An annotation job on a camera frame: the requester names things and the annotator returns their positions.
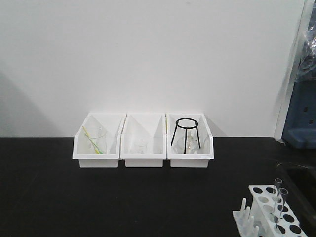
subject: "black countertop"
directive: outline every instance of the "black countertop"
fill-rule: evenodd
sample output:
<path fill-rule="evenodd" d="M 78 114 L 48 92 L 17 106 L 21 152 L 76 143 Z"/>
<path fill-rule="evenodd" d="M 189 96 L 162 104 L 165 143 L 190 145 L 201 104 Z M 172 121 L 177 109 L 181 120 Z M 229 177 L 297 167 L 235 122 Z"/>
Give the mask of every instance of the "black countertop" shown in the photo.
<path fill-rule="evenodd" d="M 272 138 L 214 138 L 207 169 L 83 169 L 72 149 L 72 138 L 0 139 L 0 236 L 238 237 L 248 185 L 273 184 L 281 162 L 316 165 L 315 151 Z"/>

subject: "glassware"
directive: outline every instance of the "glassware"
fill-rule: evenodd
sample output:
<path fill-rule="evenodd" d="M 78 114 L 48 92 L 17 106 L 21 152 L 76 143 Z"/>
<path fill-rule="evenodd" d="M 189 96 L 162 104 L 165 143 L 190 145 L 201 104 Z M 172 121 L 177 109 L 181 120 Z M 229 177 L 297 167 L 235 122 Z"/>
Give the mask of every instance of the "glassware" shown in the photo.
<path fill-rule="evenodd" d="M 275 194 L 277 196 L 279 189 L 282 187 L 282 180 L 279 178 L 275 179 L 275 184 L 274 184 L 274 188 L 273 188 L 273 194 Z"/>
<path fill-rule="evenodd" d="M 82 127 L 90 148 L 95 154 L 107 153 L 106 130 L 99 126 Z"/>
<path fill-rule="evenodd" d="M 147 152 L 147 144 L 148 144 L 148 141 L 143 139 L 143 138 L 136 139 L 134 142 L 134 145 L 136 148 L 135 152 L 140 153 L 140 154 L 146 153 Z"/>
<path fill-rule="evenodd" d="M 184 150 L 184 140 L 185 140 L 185 137 L 183 136 L 177 141 L 177 145 L 180 147 L 181 151 Z M 197 151 L 197 148 L 198 148 L 198 140 L 195 140 L 193 136 L 191 135 L 191 132 L 188 131 L 185 153 L 194 154 Z"/>
<path fill-rule="evenodd" d="M 285 188 L 279 189 L 279 192 L 278 192 L 277 197 L 276 197 L 276 202 L 275 202 L 275 206 L 273 209 L 273 213 L 272 213 L 273 221 L 276 224 L 276 226 L 277 226 L 278 222 L 280 221 L 281 214 L 282 214 L 283 209 L 284 209 L 287 195 L 288 195 L 287 189 L 285 189 Z"/>

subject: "rack hole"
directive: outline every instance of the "rack hole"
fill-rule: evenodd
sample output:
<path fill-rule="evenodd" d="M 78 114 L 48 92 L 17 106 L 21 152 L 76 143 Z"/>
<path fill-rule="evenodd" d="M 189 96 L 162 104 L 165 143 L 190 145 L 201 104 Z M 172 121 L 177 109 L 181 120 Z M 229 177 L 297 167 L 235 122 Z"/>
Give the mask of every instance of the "rack hole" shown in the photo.
<path fill-rule="evenodd" d="M 271 188 L 271 187 L 267 187 L 266 189 L 267 189 L 267 191 L 268 191 L 270 194 L 273 194 L 273 191 L 274 191 L 274 189 L 273 189 L 273 188 Z"/>
<path fill-rule="evenodd" d="M 287 222 L 294 222 L 294 217 L 288 214 L 285 214 L 283 216 L 283 218 L 287 221 Z"/>
<path fill-rule="evenodd" d="M 296 234 L 300 234 L 302 232 L 301 228 L 296 225 L 290 225 L 290 230 Z"/>
<path fill-rule="evenodd" d="M 277 206 L 277 209 L 278 209 L 279 211 L 281 211 L 281 210 L 282 210 L 282 205 Z M 287 207 L 286 207 L 286 206 L 283 206 L 283 211 L 282 211 L 282 212 L 287 212 L 287 211 L 288 211 Z"/>
<path fill-rule="evenodd" d="M 275 231 L 276 232 L 281 232 L 281 234 L 285 234 L 285 228 L 283 226 L 278 225 L 277 227 L 275 226 Z"/>
<path fill-rule="evenodd" d="M 262 189 L 260 189 L 260 188 L 258 188 L 258 187 L 254 187 L 253 188 L 253 191 L 255 191 L 256 193 L 258 193 L 258 194 L 261 194 L 263 191 L 262 191 Z"/>
<path fill-rule="evenodd" d="M 273 212 L 273 207 L 269 206 L 269 205 L 264 205 L 263 209 L 267 212 L 267 213 L 272 213 Z"/>
<path fill-rule="evenodd" d="M 266 197 L 264 197 L 264 196 L 260 196 L 260 197 L 258 197 L 258 200 L 260 201 L 260 202 L 262 202 L 262 203 L 267 203 L 269 200 L 266 198 Z"/>

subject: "white wall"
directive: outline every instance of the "white wall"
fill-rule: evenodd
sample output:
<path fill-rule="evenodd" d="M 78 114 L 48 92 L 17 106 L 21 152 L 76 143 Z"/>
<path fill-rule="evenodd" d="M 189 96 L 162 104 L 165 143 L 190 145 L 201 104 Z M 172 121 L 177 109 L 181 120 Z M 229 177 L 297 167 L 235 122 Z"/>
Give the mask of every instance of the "white wall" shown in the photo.
<path fill-rule="evenodd" d="M 0 136 L 72 137 L 89 111 L 204 112 L 274 135 L 301 0 L 1 0 Z"/>

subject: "test tube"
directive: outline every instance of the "test tube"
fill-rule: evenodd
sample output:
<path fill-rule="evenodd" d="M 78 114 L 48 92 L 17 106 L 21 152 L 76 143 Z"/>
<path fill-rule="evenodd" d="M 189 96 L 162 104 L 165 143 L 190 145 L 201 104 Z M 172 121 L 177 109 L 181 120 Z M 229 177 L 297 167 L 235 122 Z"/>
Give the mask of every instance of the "test tube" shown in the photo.
<path fill-rule="evenodd" d="M 282 186 L 282 180 L 279 178 L 275 179 L 275 184 L 274 184 L 274 188 L 273 188 L 273 194 L 275 194 L 276 196 L 278 195 L 278 191 Z"/>
<path fill-rule="evenodd" d="M 280 188 L 276 197 L 275 207 L 273 209 L 273 221 L 277 225 L 280 221 L 281 214 L 283 212 L 283 208 L 286 202 L 286 197 L 288 195 L 288 190 L 285 188 Z"/>

